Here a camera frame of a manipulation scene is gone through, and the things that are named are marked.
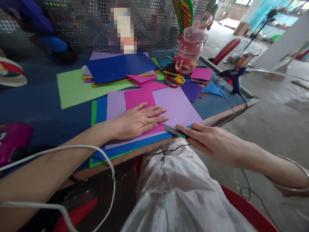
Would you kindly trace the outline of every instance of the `blue glue gun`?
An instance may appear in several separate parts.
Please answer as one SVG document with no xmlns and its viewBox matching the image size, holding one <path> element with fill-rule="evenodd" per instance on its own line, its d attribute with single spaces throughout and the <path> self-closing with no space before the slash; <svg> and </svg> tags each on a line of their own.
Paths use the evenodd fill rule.
<svg viewBox="0 0 309 232">
<path fill-rule="evenodd" d="M 228 84 L 231 84 L 233 86 L 231 94 L 236 94 L 239 93 L 240 91 L 239 77 L 246 73 L 246 69 L 247 69 L 246 67 L 228 69 L 223 72 L 220 72 L 219 74 L 217 74 L 217 76 L 228 77 L 229 78 Z"/>
</svg>

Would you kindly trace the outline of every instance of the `tape roll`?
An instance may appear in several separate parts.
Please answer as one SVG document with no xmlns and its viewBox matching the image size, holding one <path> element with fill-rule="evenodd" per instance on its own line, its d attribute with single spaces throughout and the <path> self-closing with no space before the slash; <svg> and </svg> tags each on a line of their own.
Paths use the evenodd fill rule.
<svg viewBox="0 0 309 232">
<path fill-rule="evenodd" d="M 11 73 L 19 74 L 17 76 L 8 76 Z M 28 80 L 23 72 L 23 68 L 7 58 L 0 57 L 0 84 L 19 87 L 27 84 Z"/>
</svg>

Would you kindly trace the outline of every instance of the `red scissors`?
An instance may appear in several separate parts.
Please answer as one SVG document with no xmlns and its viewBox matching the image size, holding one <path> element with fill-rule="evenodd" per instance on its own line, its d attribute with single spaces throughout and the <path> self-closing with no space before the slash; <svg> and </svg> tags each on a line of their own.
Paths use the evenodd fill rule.
<svg viewBox="0 0 309 232">
<path fill-rule="evenodd" d="M 175 83 L 175 85 L 168 83 L 167 79 L 169 79 L 171 82 Z M 177 81 L 175 81 L 173 78 L 171 78 L 170 76 L 168 76 L 167 74 L 165 74 L 164 82 L 167 86 L 169 86 L 171 88 L 178 88 L 179 87 L 179 83 Z"/>
</svg>

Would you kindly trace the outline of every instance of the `metal mesh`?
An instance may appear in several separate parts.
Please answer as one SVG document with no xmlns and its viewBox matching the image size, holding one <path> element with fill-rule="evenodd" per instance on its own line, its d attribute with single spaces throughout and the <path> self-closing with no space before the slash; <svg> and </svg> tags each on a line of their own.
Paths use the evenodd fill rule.
<svg viewBox="0 0 309 232">
<path fill-rule="evenodd" d="M 42 0 L 68 42 L 81 52 L 109 51 L 110 4 L 134 10 L 137 48 L 174 47 L 179 31 L 172 0 Z M 215 0 L 193 0 L 194 16 L 211 11 Z M 0 46 L 7 55 L 37 56 L 40 50 L 10 16 L 0 11 Z"/>
</svg>

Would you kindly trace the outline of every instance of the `hand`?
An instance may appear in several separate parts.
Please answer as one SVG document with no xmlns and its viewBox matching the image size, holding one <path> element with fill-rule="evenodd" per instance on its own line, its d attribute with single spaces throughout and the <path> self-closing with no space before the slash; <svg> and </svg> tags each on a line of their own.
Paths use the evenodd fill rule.
<svg viewBox="0 0 309 232">
<path fill-rule="evenodd" d="M 264 152 L 254 143 L 244 141 L 223 128 L 197 123 L 193 123 L 191 129 L 182 125 L 177 125 L 177 128 L 191 137 L 187 138 L 187 142 L 197 150 L 233 167 L 248 169 L 252 161 L 261 158 Z"/>
<path fill-rule="evenodd" d="M 110 129 L 113 132 L 111 139 L 134 139 L 147 131 L 153 130 L 158 126 L 158 123 L 167 121 L 170 118 L 166 116 L 154 117 L 167 111 L 167 109 L 160 109 L 160 106 L 151 106 L 140 110 L 146 105 L 147 102 L 141 103 L 110 120 L 112 125 Z"/>
</svg>

